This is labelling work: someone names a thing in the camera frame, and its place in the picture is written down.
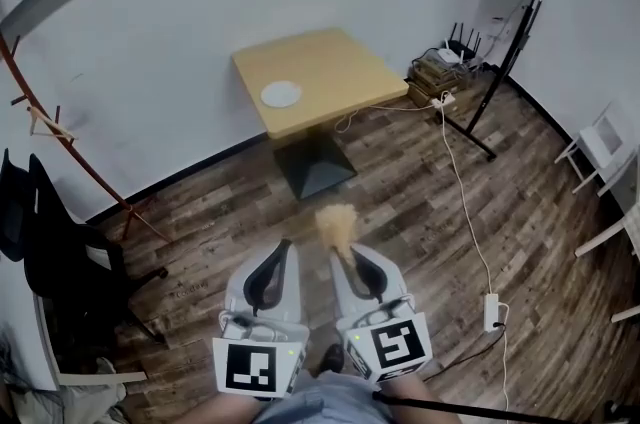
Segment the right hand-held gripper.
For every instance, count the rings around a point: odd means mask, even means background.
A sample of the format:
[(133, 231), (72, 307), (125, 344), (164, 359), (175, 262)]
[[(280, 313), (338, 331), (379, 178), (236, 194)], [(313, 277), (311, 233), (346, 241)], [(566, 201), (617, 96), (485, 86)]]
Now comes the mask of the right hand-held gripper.
[(352, 254), (354, 266), (331, 255), (330, 269), (342, 317), (336, 327), (355, 370), (372, 383), (419, 371), (433, 358), (431, 340), (399, 267), (363, 244)]

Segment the black shoe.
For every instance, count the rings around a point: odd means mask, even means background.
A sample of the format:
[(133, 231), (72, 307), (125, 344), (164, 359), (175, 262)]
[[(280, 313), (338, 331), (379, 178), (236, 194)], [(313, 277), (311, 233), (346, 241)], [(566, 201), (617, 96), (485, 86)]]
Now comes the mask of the black shoe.
[(317, 367), (317, 374), (320, 375), (324, 372), (341, 373), (344, 369), (344, 364), (345, 353), (342, 345), (339, 343), (332, 344), (325, 351)]

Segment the person's right forearm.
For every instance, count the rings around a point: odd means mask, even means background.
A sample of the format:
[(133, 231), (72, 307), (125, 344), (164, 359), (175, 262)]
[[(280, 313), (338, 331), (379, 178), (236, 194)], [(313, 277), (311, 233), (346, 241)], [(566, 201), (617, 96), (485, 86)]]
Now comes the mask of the person's right forearm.
[[(416, 373), (383, 382), (382, 392), (389, 397), (440, 402)], [(396, 424), (462, 424), (457, 414), (401, 405), (390, 406)]]

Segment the pale wooden clothes hanger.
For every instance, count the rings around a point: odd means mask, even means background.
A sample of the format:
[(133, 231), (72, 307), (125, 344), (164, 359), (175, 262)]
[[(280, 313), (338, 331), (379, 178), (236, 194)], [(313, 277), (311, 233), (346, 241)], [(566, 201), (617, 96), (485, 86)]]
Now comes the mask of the pale wooden clothes hanger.
[[(70, 143), (73, 143), (76, 140), (76, 137), (70, 131), (48, 118), (40, 109), (28, 106), (27, 111), (31, 117), (29, 128), (30, 136), (54, 137), (57, 139), (64, 139)], [(45, 126), (47, 129), (46, 132), (37, 130), (39, 123), (42, 123)]]

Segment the white round plate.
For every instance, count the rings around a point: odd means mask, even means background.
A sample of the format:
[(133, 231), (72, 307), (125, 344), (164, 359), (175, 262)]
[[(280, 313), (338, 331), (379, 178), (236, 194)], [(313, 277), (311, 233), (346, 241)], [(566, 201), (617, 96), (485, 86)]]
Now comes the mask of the white round plate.
[(262, 103), (274, 109), (284, 109), (299, 102), (303, 89), (288, 80), (274, 81), (267, 84), (260, 93)]

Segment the person's left forearm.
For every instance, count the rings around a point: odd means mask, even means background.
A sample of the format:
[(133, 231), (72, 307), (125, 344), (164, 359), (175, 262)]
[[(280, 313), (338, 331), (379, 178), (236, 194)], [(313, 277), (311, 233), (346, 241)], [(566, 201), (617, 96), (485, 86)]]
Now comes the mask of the person's left forearm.
[(262, 401), (255, 397), (225, 394), (228, 416), (227, 424), (251, 424), (263, 411), (273, 404), (272, 401)]

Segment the white router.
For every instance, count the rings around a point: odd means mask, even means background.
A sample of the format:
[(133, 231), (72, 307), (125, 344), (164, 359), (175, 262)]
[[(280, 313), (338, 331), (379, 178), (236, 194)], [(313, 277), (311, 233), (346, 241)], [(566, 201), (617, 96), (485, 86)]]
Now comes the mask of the white router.
[(475, 53), (468, 49), (452, 50), (444, 47), (437, 49), (436, 53), (446, 64), (452, 66), (469, 64), (475, 58)]

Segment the black office chair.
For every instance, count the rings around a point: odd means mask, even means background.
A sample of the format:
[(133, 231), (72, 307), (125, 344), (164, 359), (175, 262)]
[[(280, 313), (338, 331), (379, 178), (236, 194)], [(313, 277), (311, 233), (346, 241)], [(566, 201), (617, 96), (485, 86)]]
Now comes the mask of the black office chair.
[(130, 309), (131, 297), (165, 268), (130, 277), (123, 249), (95, 228), (74, 221), (42, 163), (28, 169), (4, 158), (0, 165), (0, 252), (24, 266), (30, 289), (52, 313), (48, 326), (54, 356), (62, 364), (104, 356), (116, 347), (115, 330), (138, 328), (163, 344)]

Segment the white wooden chair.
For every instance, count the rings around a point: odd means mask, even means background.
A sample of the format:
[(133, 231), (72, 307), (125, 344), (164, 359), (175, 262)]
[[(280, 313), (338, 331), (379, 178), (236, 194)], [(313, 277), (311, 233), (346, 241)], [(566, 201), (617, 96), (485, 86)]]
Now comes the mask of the white wooden chair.
[[(617, 100), (610, 101), (592, 124), (581, 129), (556, 157), (555, 164), (568, 161), (579, 179), (578, 185), (571, 190), (572, 194), (577, 194), (596, 177), (604, 180), (607, 170), (621, 159), (629, 132), (624, 122), (620, 103)], [(592, 171), (588, 175), (581, 172), (574, 160), (576, 153), (581, 153), (591, 164)]]
[(576, 257), (581, 257), (621, 231), (626, 232), (633, 247), (633, 252), (640, 260), (640, 197), (636, 199), (636, 202), (630, 210), (626, 212), (620, 220), (595, 236), (593, 239), (579, 246), (575, 250), (574, 255)]

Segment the red-brown wooden coat rack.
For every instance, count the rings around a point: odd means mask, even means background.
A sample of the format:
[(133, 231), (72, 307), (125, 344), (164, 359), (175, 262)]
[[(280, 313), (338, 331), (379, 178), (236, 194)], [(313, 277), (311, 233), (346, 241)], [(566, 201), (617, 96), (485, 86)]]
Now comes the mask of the red-brown wooden coat rack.
[[(18, 104), (25, 103), (26, 111), (28, 106), (33, 106), (35, 108), (40, 109), (48, 118), (50, 118), (51, 120), (61, 125), (59, 123), (60, 107), (59, 106), (56, 107), (54, 117), (51, 118), (49, 114), (46, 112), (45, 108), (40, 103), (40, 101), (38, 100), (38, 98), (36, 97), (35, 93), (31, 89), (29, 84), (27, 83), (24, 75), (22, 74), (20, 68), (18, 67), (18, 64), (16, 63), (15, 54), (16, 54), (18, 45), (20, 43), (20, 39), (21, 37), (17, 36), (12, 46), (9, 46), (3, 34), (0, 32), (0, 59), (6, 64), (9, 70), (9, 73), (11, 74), (18, 88), (21, 91), (20, 96), (11, 101), (11, 106), (16, 106)], [(47, 129), (42, 123), (38, 124), (37, 130), (42, 132), (47, 131)], [(141, 214), (141, 211), (144, 208), (144, 206), (142, 204), (136, 206), (129, 203), (111, 185), (109, 185), (106, 182), (106, 180), (79, 153), (79, 151), (74, 146), (74, 143), (77, 141), (77, 137), (73, 143), (70, 143), (64, 139), (57, 139), (57, 138), (54, 138), (54, 139), (57, 140), (62, 145), (62, 147), (71, 155), (71, 157), (82, 168), (82, 170), (86, 172), (87, 175), (91, 179), (93, 179), (104, 191), (106, 191), (111, 196), (111, 198), (115, 200), (117, 204), (126, 212), (125, 224), (121, 234), (122, 240), (125, 240), (127, 238), (130, 227), (131, 227), (131, 223), (133, 221), (138, 221), (141, 224), (143, 224), (147, 229), (149, 229), (155, 236), (162, 239), (164, 242), (166, 243), (172, 242), (172, 240), (167, 235), (159, 231), (156, 227), (154, 227), (151, 223), (149, 223), (143, 217), (143, 215)]]

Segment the black metal stand frame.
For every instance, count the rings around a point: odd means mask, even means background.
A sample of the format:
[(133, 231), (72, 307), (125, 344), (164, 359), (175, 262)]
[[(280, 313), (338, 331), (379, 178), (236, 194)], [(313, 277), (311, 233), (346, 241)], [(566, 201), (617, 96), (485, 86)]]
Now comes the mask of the black metal stand frame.
[(498, 86), (508, 78), (512, 68), (514, 67), (519, 55), (524, 50), (526, 43), (530, 37), (531, 29), (539, 14), (543, 0), (531, 0), (529, 4), (524, 8), (524, 14), (516, 30), (516, 34), (507, 50), (505, 58), (495, 73), (495, 77), (491, 82), (489, 89), (485, 93), (482, 101), (480, 102), (475, 114), (466, 127), (456, 123), (453, 119), (445, 115), (444, 107), (441, 107), (436, 111), (436, 118), (441, 126), (448, 124), (461, 136), (471, 141), (476, 147), (485, 152), (488, 162), (493, 162), (497, 155), (474, 134), (473, 130), (479, 122), (481, 116), (492, 100)]

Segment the long white power strip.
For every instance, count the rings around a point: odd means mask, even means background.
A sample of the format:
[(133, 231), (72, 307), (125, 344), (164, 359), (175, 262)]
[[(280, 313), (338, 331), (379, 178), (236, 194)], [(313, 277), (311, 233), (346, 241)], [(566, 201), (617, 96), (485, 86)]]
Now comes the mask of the long white power strip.
[(484, 331), (491, 333), (501, 326), (499, 321), (499, 296), (495, 293), (487, 293), (484, 296)]

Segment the tan sponge cloth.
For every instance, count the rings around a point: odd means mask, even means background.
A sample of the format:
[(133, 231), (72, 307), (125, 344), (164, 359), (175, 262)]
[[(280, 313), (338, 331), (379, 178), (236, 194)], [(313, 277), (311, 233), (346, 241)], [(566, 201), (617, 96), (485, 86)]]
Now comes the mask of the tan sponge cloth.
[(357, 271), (352, 251), (358, 214), (352, 204), (330, 204), (315, 214), (321, 242), (329, 254), (330, 273), (338, 299), (357, 296), (366, 299), (368, 292)]

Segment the beige cloth pile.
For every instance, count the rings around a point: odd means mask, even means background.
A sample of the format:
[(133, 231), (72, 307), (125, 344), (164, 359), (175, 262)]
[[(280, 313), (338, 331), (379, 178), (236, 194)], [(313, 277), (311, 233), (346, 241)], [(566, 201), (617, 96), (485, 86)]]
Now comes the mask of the beige cloth pile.
[(131, 424), (122, 384), (34, 390), (0, 359), (0, 424)]

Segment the black table pedestal base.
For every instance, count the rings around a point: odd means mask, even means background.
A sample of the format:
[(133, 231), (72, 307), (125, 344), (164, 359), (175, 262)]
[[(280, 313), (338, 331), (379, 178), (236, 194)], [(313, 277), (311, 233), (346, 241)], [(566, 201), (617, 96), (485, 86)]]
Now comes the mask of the black table pedestal base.
[(345, 153), (327, 132), (312, 132), (274, 150), (275, 161), (294, 196), (304, 200), (357, 175)]

